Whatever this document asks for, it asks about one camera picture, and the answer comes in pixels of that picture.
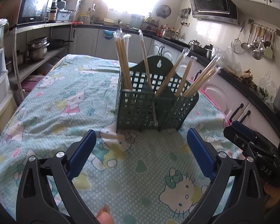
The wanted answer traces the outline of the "right hand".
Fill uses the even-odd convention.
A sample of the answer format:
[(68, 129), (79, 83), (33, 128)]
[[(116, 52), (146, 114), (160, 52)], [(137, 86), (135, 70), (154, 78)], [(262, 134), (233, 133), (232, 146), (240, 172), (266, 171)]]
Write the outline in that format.
[(264, 223), (280, 223), (280, 188), (265, 183), (264, 191), (269, 195), (265, 204)]

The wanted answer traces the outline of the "left hand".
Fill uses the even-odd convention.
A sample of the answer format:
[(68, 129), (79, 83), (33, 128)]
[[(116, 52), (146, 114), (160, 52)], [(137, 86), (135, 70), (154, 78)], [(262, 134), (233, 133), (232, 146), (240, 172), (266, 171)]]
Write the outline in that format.
[(100, 224), (114, 224), (114, 220), (110, 214), (110, 207), (108, 204), (103, 205), (103, 207), (97, 213), (96, 219)]

